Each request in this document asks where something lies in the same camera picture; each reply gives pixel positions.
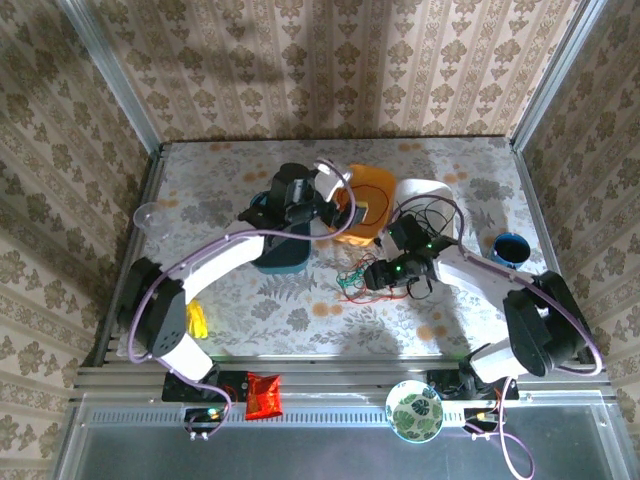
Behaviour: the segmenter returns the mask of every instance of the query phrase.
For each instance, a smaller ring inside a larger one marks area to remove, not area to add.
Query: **blue cup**
[[[529,243],[517,233],[503,233],[493,242],[489,260],[514,270],[519,269],[531,255]]]

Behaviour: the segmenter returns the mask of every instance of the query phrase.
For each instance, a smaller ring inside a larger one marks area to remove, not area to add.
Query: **floral wallpaper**
[[[46,476],[146,153],[54,2],[0,1],[0,478]]]
[[[577,0],[90,0],[162,140],[506,135]]]
[[[524,153],[640,453],[640,3],[608,3]]]

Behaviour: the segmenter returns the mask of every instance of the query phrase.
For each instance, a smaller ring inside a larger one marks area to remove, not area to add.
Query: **clear plastic cup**
[[[156,255],[160,250],[158,243],[171,234],[171,221],[167,209],[158,202],[140,205],[133,214],[133,224],[147,238],[145,251],[150,255]]]

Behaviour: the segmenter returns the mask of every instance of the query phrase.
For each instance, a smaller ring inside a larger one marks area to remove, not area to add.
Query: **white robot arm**
[[[339,210],[331,201],[351,172],[319,159],[315,170],[297,163],[281,166],[264,201],[254,203],[225,230],[222,238],[192,253],[184,263],[162,271],[147,258],[136,261],[127,277],[118,307],[118,322],[130,329],[129,357],[134,362],[156,358],[190,382],[203,382],[213,369],[212,360],[186,331],[186,305],[205,287],[231,270],[267,254],[286,239],[289,230],[319,217],[338,232],[361,222],[366,206]],[[148,354],[135,357],[133,338]]]
[[[517,272],[469,252],[452,238],[431,238],[412,214],[401,215],[381,235],[389,260],[378,260],[365,271],[370,290],[426,278],[471,292],[504,312],[509,337],[485,345],[460,365],[476,384],[524,373],[545,376],[555,368],[564,369],[562,364],[575,355],[591,360],[585,347],[596,363],[592,373],[602,368],[582,313],[557,273]]]

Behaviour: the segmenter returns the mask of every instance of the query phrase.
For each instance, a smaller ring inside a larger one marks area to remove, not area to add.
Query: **green patterned plate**
[[[391,389],[385,412],[393,431],[407,442],[428,442],[442,428],[440,396],[433,387],[416,380],[400,382]]]

